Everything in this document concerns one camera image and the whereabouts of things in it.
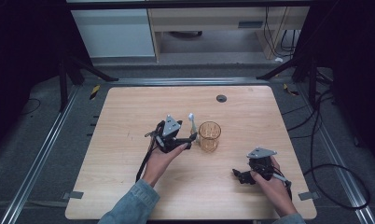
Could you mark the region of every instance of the person's right hand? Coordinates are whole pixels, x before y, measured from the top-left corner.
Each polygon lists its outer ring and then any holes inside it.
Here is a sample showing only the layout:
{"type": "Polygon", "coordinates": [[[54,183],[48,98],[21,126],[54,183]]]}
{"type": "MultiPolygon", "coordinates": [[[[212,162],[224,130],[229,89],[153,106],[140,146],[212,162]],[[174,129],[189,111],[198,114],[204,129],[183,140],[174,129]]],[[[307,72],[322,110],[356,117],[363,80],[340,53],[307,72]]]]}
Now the person's right hand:
{"type": "MultiPolygon", "coordinates": [[[[280,170],[280,165],[273,156],[271,156],[271,162],[275,168],[280,170]]],[[[260,174],[254,171],[251,171],[251,176],[252,178],[254,178],[257,184],[260,185],[264,194],[266,194],[267,198],[270,200],[275,208],[275,211],[280,217],[295,214],[298,212],[295,208],[295,205],[289,198],[283,181],[275,178],[274,176],[269,181],[267,181],[260,174]]]]}

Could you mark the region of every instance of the black round hole cover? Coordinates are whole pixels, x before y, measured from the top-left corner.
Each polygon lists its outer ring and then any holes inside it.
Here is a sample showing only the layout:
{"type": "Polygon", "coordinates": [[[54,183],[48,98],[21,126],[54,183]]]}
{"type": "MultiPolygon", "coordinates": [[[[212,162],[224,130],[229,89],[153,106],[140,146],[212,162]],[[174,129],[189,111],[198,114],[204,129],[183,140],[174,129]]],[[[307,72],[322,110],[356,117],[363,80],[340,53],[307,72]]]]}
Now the black round hole cover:
{"type": "Polygon", "coordinates": [[[225,95],[217,95],[216,100],[219,103],[225,103],[228,100],[228,97],[226,97],[225,95]]]}

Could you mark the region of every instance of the person's arm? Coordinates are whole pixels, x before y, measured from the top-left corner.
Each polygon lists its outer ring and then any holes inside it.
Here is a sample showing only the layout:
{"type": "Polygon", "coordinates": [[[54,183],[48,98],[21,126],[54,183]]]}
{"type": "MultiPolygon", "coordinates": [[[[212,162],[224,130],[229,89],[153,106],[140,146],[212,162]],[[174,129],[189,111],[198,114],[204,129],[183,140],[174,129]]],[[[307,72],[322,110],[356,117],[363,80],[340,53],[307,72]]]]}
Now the person's arm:
{"type": "Polygon", "coordinates": [[[146,223],[153,208],[159,201],[159,194],[153,189],[164,174],[171,161],[177,157],[188,144],[177,147],[169,153],[158,148],[153,150],[146,163],[143,177],[135,183],[113,207],[100,219],[99,224],[146,223]]]}
{"type": "MultiPolygon", "coordinates": [[[[271,156],[271,162],[275,168],[280,170],[280,165],[273,156],[271,156]]],[[[280,179],[273,176],[267,181],[254,171],[251,171],[251,176],[263,190],[264,194],[274,206],[275,211],[280,216],[280,219],[274,223],[305,223],[295,205],[290,200],[285,185],[280,179]]]]}

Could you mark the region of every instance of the human hand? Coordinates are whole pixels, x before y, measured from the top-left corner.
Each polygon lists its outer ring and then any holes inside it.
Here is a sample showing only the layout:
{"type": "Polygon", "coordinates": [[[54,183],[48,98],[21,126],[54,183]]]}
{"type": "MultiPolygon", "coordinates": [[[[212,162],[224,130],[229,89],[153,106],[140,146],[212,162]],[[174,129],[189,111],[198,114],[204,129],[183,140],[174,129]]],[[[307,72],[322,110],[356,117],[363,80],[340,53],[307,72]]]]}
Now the human hand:
{"type": "MultiPolygon", "coordinates": [[[[271,163],[276,169],[280,170],[280,164],[278,164],[273,156],[271,156],[271,163]]],[[[270,200],[275,208],[275,211],[280,217],[298,212],[295,205],[289,198],[289,194],[287,193],[283,181],[275,178],[274,176],[267,181],[260,174],[254,171],[251,171],[251,176],[263,190],[264,194],[270,200]]]]}
{"type": "Polygon", "coordinates": [[[146,163],[145,172],[142,177],[145,182],[152,186],[152,188],[155,187],[159,178],[164,174],[171,161],[181,154],[181,152],[185,150],[187,146],[188,143],[185,143],[184,145],[176,147],[169,153],[164,153],[158,148],[153,150],[149,160],[146,163]]]}

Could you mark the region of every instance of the person's left hand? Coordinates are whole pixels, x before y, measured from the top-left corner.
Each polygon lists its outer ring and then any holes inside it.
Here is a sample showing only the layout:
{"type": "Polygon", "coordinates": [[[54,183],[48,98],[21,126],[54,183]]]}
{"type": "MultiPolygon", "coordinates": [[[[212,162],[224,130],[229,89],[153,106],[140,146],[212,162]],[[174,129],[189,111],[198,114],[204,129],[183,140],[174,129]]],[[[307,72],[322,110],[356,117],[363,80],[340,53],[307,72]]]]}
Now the person's left hand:
{"type": "Polygon", "coordinates": [[[171,161],[181,154],[181,152],[185,150],[187,146],[188,143],[185,143],[184,145],[176,147],[169,153],[164,153],[158,148],[153,150],[149,160],[146,163],[144,176],[142,177],[145,182],[152,186],[152,188],[155,187],[156,183],[164,174],[171,161]]]}

